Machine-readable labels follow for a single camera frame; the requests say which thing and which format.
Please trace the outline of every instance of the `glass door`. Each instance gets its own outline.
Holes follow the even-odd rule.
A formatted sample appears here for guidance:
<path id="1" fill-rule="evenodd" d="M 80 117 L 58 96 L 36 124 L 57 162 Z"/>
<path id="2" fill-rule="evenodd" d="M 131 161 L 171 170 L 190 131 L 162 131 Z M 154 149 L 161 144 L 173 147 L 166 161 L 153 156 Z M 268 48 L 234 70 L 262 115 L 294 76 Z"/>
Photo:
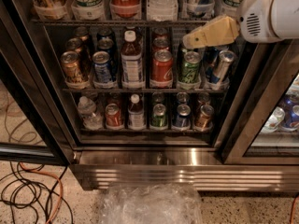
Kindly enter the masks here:
<path id="1" fill-rule="evenodd" d="M 299 163 L 298 51 L 298 40 L 276 44 L 226 143 L 225 163 Z"/>

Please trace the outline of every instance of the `floor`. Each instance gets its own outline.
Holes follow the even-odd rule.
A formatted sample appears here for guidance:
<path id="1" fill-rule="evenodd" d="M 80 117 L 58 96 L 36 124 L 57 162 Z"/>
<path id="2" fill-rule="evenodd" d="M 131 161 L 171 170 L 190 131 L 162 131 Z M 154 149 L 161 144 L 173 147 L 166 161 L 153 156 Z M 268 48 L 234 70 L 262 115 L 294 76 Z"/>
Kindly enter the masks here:
<path id="1" fill-rule="evenodd" d="M 22 140 L 26 141 L 24 143 L 27 145 L 44 145 L 42 142 L 39 143 L 40 137 L 33 134 L 33 127 L 26 121 L 25 116 L 16 105 L 12 105 L 7 109 L 7 104 L 10 103 L 13 104 L 13 99 L 6 93 L 5 88 L 0 83 L 0 126 L 2 126 L 0 141 L 18 142 L 18 140 Z M 11 139 L 11 132 L 14 132 L 13 139 Z M 37 165 L 33 164 L 24 165 L 29 169 L 37 168 Z M 165 221 L 154 222 L 153 220 L 134 222 L 132 219 L 126 219 L 126 221 L 104 221 L 107 220 L 107 213 L 105 216 L 104 214 L 105 210 L 107 210 L 108 202 L 114 199 L 115 196 L 121 196 L 121 192 L 118 195 L 114 195 L 115 193 L 113 194 L 112 192 L 114 196 L 111 196 L 111 190 L 84 191 L 71 171 L 68 168 L 65 170 L 64 173 L 64 167 L 46 165 L 38 171 L 39 173 L 31 173 L 24 172 L 17 162 L 0 161 L 0 224 L 46 223 L 53 213 L 56 203 L 59 201 L 57 195 L 60 193 L 59 185 L 54 188 L 54 192 L 57 195 L 51 193 L 50 190 L 54 187 L 56 179 L 49 175 L 62 175 L 63 198 L 65 200 L 51 223 L 166 223 Z M 52 203 L 49 205 L 48 211 L 44 211 L 43 208 L 45 208 L 49 196 L 52 199 Z M 292 202 L 295 196 L 296 193 L 194 192 L 192 199 L 196 201 L 198 206 L 196 208 L 191 206 L 188 210 L 198 210 L 196 212 L 198 218 L 194 219 L 193 222 L 186 223 L 290 223 Z M 160 210 L 160 214 L 164 214 L 164 217 L 167 217 L 164 208 L 161 206 L 161 201 L 165 200 L 160 198 L 159 201 L 156 201 L 156 199 L 153 199 L 153 201 L 158 203 L 151 207 L 153 209 L 148 208 L 148 211 L 157 218 L 159 217 L 157 210 Z M 111 212 L 112 217 L 116 217 L 117 211 L 123 211 L 124 208 L 128 208 L 129 204 L 124 203 L 126 206 L 123 206 L 123 209 L 120 209 L 119 205 L 112 205 L 114 208 L 112 208 L 113 212 Z M 169 201 L 167 207 L 174 207 L 176 203 L 177 201 Z M 134 210 L 136 214 L 140 213 L 141 206 L 140 204 Z M 178 210 L 172 210 L 172 212 L 170 214 L 178 214 Z M 297 206 L 294 209 L 294 223 L 299 223 L 299 209 Z"/>

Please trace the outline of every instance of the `refrigerator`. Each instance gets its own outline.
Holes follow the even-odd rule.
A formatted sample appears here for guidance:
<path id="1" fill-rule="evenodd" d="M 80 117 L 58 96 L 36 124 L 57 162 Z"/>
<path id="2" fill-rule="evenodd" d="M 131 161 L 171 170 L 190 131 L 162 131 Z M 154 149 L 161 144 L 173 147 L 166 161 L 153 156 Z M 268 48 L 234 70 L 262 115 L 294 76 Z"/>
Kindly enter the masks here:
<path id="1" fill-rule="evenodd" d="M 144 186 L 171 182 L 192 183 L 198 190 L 297 191 L 297 131 L 261 133 L 298 74 L 296 40 L 251 44 L 239 37 L 235 43 L 237 62 L 229 76 L 229 86 L 220 91 L 203 86 L 191 90 L 176 85 L 168 89 L 151 88 L 149 75 L 145 87 L 137 91 L 122 86 L 76 90 L 65 85 L 60 64 L 65 42 L 75 28 L 88 27 L 96 44 L 97 31 L 109 26 L 121 47 L 123 28 L 140 27 L 145 66 L 149 67 L 152 28 L 168 29 L 176 57 L 182 36 L 207 21 L 180 17 L 177 21 L 148 21 L 144 9 L 141 19 L 135 21 L 41 20 L 33 11 L 33 0 L 0 2 L 3 66 L 0 78 L 46 144 L 34 147 L 2 143 L 1 159 L 69 165 L 86 190 L 116 184 Z M 105 126 L 96 131 L 84 128 L 77 109 L 79 98 L 96 93 L 105 99 L 111 92 L 121 93 L 126 100 L 133 92 L 144 98 L 145 129 L 129 129 L 126 112 L 121 130 Z M 168 97 L 169 109 L 178 92 L 187 92 L 192 99 L 197 93 L 208 92 L 215 110 L 212 129 L 173 130 L 169 115 L 168 129 L 152 130 L 150 97 L 154 92 Z"/>

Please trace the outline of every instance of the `green can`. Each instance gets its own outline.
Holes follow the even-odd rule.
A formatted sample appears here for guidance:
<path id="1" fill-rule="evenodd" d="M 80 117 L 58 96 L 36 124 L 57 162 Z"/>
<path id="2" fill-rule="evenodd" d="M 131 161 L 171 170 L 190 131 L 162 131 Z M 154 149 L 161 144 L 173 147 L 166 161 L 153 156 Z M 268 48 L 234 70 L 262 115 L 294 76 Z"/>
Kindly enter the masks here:
<path id="1" fill-rule="evenodd" d="M 158 128 L 165 127 L 167 125 L 165 105 L 157 104 L 153 107 L 150 125 Z"/>
<path id="2" fill-rule="evenodd" d="M 189 51 L 184 55 L 181 64 L 180 74 L 178 74 L 178 81 L 187 84 L 198 82 L 200 55 L 198 52 Z"/>

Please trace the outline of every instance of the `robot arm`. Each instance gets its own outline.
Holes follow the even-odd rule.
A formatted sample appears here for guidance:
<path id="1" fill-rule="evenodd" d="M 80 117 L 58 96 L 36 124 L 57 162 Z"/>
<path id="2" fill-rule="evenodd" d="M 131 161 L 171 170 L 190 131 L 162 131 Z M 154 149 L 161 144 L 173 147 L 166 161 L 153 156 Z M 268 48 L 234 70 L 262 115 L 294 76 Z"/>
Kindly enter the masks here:
<path id="1" fill-rule="evenodd" d="M 196 28 L 183 37 L 187 48 L 234 42 L 242 34 L 252 43 L 299 38 L 299 0 L 244 0 L 235 20 L 226 15 Z"/>

